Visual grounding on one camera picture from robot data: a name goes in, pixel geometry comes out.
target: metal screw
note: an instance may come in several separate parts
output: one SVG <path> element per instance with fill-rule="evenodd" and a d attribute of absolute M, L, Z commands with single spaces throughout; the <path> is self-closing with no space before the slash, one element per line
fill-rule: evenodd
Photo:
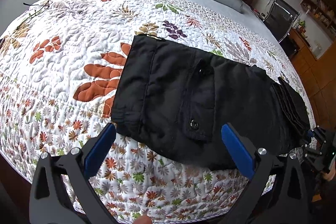
<path fill-rule="evenodd" d="M 267 151 L 266 151 L 265 148 L 259 148 L 259 149 L 258 149 L 258 153 L 259 153 L 260 155 L 266 155 Z"/>
<path fill-rule="evenodd" d="M 190 122 L 190 127 L 194 130 L 198 130 L 198 128 L 200 127 L 200 125 L 198 124 L 198 122 L 196 122 L 195 120 L 192 120 Z"/>
<path fill-rule="evenodd" d="M 70 153 L 73 155 L 77 155 L 80 152 L 80 149 L 78 147 L 74 147 L 71 149 Z"/>
<path fill-rule="evenodd" d="M 45 159 L 47 156 L 48 156 L 48 153 L 47 152 L 43 152 L 41 154 L 41 159 Z"/>
<path fill-rule="evenodd" d="M 296 154 L 295 153 L 289 153 L 289 157 L 293 160 L 296 159 Z"/>

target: wooden shelf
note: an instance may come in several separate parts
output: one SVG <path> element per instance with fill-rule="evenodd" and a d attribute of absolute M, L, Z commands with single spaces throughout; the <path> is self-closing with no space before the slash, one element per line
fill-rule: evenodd
<path fill-rule="evenodd" d="M 302 6 L 302 8 L 303 8 L 303 10 L 306 12 L 308 9 L 303 5 L 303 4 L 301 4 L 301 6 Z M 330 19 L 330 17 L 328 17 L 328 19 L 331 21 L 330 23 L 329 23 L 329 25 L 328 26 L 326 26 L 322 21 L 320 21 L 318 18 L 316 18 L 315 17 L 315 14 L 314 13 L 312 13 L 311 11 L 309 11 L 308 12 L 308 15 L 310 15 L 310 17 L 318 24 L 318 26 L 320 26 L 322 29 L 323 29 L 323 31 L 334 41 L 335 39 L 336 39 L 336 36 L 334 36 L 332 33 L 331 33 L 331 31 L 329 31 L 328 30 L 328 27 L 331 25 L 331 24 L 333 24 L 334 22 Z"/>
<path fill-rule="evenodd" d="M 322 15 L 324 15 L 326 18 L 328 18 L 330 21 L 333 21 L 335 18 L 332 18 L 331 16 L 329 16 L 325 11 L 322 10 L 322 8 L 315 2 L 313 2 L 312 0 L 303 0 L 301 4 L 303 4 L 304 2 L 309 2 L 312 5 L 315 6 L 315 10 L 314 13 L 321 13 Z"/>

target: blue gripper pad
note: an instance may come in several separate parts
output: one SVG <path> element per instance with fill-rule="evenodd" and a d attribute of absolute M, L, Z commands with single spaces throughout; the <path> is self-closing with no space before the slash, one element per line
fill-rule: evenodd
<path fill-rule="evenodd" d="M 108 123 L 100 134 L 95 137 L 98 138 L 95 145 L 91 148 L 84 160 L 84 172 L 85 179 L 89 179 L 97 174 L 101 163 L 106 158 L 112 144 L 116 139 L 117 131 L 112 123 Z"/>
<path fill-rule="evenodd" d="M 236 131 L 228 124 L 222 126 L 222 140 L 239 172 L 249 180 L 254 176 L 253 158 L 238 138 Z"/>
<path fill-rule="evenodd" d="M 307 131 L 307 138 L 312 138 L 312 137 L 314 137 L 314 133 L 311 131 L 311 129 L 309 129 Z"/>

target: orange leaf pattern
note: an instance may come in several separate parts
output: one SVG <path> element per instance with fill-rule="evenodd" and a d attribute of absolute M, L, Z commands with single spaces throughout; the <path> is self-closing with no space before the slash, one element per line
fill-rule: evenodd
<path fill-rule="evenodd" d="M 33 48 L 33 55 L 31 56 L 29 63 L 33 63 L 36 59 L 43 57 L 44 52 L 53 52 L 54 50 L 59 50 L 61 41 L 59 36 L 53 37 L 51 42 L 49 39 L 44 40 L 41 44 L 37 43 Z"/>
<path fill-rule="evenodd" d="M 129 54 L 131 46 L 129 44 L 121 43 L 120 44 L 122 52 L 126 55 Z M 108 61 L 112 65 L 121 65 L 124 66 L 126 63 L 126 57 L 116 52 L 108 52 L 101 54 L 101 57 Z M 88 64 L 85 65 L 84 71 L 93 77 L 102 78 L 102 79 L 112 79 L 115 77 L 120 77 L 122 69 L 114 69 L 111 67 L 106 67 L 98 64 Z M 81 102 L 90 102 L 97 97 L 105 96 L 110 92 L 117 89 L 119 79 L 112 80 L 95 80 L 91 83 L 82 84 L 77 88 L 73 98 Z M 105 100 L 103 114 L 104 118 L 111 116 L 111 108 L 113 106 L 114 95 L 111 98 Z"/>
<path fill-rule="evenodd" d="M 245 48 L 247 48 L 251 52 L 252 48 L 250 47 L 250 43 L 248 43 L 246 40 L 242 39 L 241 37 L 239 37 L 239 39 L 243 42 Z"/>

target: pant pocket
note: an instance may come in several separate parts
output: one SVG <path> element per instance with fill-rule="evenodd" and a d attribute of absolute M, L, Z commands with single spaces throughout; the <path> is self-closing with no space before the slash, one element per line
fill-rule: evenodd
<path fill-rule="evenodd" d="M 180 111 L 182 131 L 190 139 L 210 142 L 215 111 L 214 69 L 203 59 L 195 63 Z"/>

